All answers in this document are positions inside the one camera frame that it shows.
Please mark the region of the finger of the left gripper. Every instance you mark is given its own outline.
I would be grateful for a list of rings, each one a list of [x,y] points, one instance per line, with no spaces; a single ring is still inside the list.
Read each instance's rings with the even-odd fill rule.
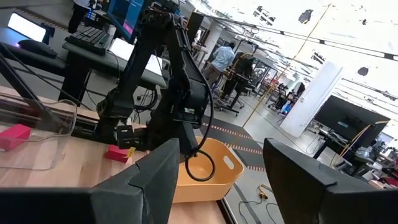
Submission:
[[[130,149],[136,147],[134,128],[131,125],[122,125],[117,127],[117,142],[120,149]]]

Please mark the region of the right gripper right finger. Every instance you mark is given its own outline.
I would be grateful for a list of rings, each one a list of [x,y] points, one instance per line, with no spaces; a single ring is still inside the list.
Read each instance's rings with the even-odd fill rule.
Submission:
[[[263,158],[285,224],[398,224],[398,189],[379,190],[272,138]]]

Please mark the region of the person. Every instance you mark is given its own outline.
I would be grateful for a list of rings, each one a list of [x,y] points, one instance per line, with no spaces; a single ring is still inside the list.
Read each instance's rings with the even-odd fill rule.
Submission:
[[[74,34],[89,10],[103,1],[107,2],[108,0],[73,0],[73,14],[68,23],[68,32]]]
[[[236,43],[230,42],[227,46],[218,47],[213,53],[213,60],[203,72],[209,86],[212,86],[221,73],[231,65],[235,58],[233,49]]]

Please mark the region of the black mat orange striped edge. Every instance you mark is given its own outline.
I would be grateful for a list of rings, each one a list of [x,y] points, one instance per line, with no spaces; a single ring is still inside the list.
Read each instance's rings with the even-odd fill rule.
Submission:
[[[243,128],[214,118],[208,137],[231,148],[248,169],[265,171],[262,147]]]

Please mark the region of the bright white screen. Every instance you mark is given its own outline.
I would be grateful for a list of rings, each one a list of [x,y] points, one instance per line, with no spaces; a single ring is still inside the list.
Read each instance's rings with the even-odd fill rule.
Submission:
[[[49,44],[50,42],[51,35],[48,29],[28,20],[16,12],[11,14],[7,27],[22,34],[28,39],[43,42],[45,44]]]

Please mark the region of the large black monitor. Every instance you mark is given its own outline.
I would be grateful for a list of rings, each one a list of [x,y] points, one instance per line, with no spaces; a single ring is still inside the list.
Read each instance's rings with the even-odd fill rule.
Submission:
[[[352,140],[369,125],[356,142],[359,146],[368,147],[386,126],[386,123],[376,123],[380,121],[388,123],[391,119],[331,95],[319,109],[314,120],[347,140]]]

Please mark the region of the computer monitor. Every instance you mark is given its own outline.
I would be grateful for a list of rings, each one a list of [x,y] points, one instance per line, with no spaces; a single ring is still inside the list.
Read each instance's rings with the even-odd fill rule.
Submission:
[[[146,0],[109,0],[107,17],[115,26],[117,34],[129,44],[134,42],[135,26]]]

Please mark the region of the black desk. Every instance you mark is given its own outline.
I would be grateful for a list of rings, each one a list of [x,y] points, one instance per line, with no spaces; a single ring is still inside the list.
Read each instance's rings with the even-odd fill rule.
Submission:
[[[78,58],[81,58],[85,62],[84,66],[104,72],[108,75],[117,76],[119,74],[117,69],[122,73],[127,66],[127,61],[115,57],[111,52],[105,55],[97,55],[68,42],[65,42],[62,48],[68,51],[68,56],[76,55]],[[141,80],[139,81],[139,86],[144,88],[153,88],[155,86],[166,88],[167,84],[163,76],[152,73],[145,68]]]

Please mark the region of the black desk keyboard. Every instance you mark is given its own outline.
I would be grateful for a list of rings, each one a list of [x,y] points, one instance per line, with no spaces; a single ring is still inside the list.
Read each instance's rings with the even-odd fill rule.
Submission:
[[[94,27],[87,27],[65,38],[66,42],[98,55],[105,55],[112,40],[112,35]]]

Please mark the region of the black computer mouse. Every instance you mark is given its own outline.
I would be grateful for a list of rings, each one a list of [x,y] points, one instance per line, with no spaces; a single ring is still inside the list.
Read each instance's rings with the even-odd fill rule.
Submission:
[[[56,51],[54,51],[54,49],[51,48],[49,45],[43,42],[38,42],[36,40],[20,40],[18,42],[18,45],[24,50],[42,55],[44,57],[55,58],[58,55],[58,53],[56,53]]]

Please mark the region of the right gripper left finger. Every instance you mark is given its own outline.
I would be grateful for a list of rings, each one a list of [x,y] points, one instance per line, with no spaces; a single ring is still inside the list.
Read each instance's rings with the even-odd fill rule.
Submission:
[[[0,224],[167,224],[179,159],[172,138],[92,188],[3,188]]]

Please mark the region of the clear plastic bin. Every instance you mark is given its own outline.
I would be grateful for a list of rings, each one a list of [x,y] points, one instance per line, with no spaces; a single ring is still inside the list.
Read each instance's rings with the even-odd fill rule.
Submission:
[[[15,124],[31,128],[30,138],[11,151],[0,151],[0,168],[49,170],[55,167],[75,127],[78,108],[70,100],[41,101],[66,123],[51,127],[29,99],[0,93],[0,132]]]

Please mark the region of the yellow plastic bin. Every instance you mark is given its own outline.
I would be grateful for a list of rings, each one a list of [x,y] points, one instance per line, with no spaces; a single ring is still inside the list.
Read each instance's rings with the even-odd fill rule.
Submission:
[[[181,163],[173,203],[220,200],[243,173],[243,164],[221,141],[208,138],[201,149],[215,162],[214,176],[206,182],[195,181],[187,174],[185,164]]]

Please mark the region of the red wedge block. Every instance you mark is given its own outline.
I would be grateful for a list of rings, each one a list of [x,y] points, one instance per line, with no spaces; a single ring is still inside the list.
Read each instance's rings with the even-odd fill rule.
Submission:
[[[104,154],[104,157],[113,161],[126,163],[129,159],[128,155],[128,149],[120,149],[118,148],[118,146],[109,145],[108,150]]]

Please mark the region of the white paper sheet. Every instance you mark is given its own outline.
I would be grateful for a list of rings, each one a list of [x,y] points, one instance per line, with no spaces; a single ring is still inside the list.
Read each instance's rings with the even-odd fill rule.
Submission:
[[[128,61],[132,51],[134,50],[134,45],[127,43],[126,41],[116,38],[113,40],[109,51],[115,54],[115,56]],[[162,59],[151,55],[150,59],[146,65],[146,70],[162,76]]]

